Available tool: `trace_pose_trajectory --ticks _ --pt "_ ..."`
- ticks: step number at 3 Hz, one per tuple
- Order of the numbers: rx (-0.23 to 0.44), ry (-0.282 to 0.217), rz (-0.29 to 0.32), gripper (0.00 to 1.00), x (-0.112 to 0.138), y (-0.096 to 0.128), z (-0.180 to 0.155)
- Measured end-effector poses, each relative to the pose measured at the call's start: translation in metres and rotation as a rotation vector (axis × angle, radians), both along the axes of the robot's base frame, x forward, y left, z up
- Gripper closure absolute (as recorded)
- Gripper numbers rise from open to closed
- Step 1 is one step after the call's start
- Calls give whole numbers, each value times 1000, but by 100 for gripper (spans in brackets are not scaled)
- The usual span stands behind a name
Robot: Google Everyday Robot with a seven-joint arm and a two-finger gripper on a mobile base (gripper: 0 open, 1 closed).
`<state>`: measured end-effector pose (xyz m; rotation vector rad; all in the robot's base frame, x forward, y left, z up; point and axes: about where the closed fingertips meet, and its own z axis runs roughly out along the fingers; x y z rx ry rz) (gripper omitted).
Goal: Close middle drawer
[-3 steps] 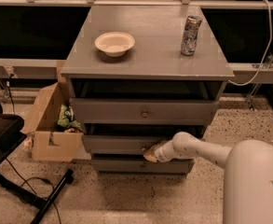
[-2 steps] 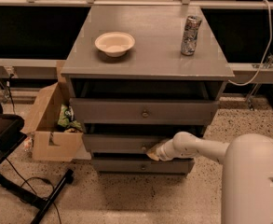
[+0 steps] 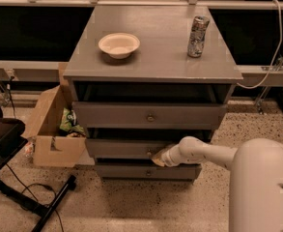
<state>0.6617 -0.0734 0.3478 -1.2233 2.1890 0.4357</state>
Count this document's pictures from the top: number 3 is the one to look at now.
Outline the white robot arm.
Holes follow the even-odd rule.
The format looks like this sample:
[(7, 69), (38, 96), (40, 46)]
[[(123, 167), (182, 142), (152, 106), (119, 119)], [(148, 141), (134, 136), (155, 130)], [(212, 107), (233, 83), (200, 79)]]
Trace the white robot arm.
[(283, 144), (265, 138), (238, 148), (187, 136), (152, 156), (158, 166), (212, 162), (230, 171), (229, 232), (283, 232)]

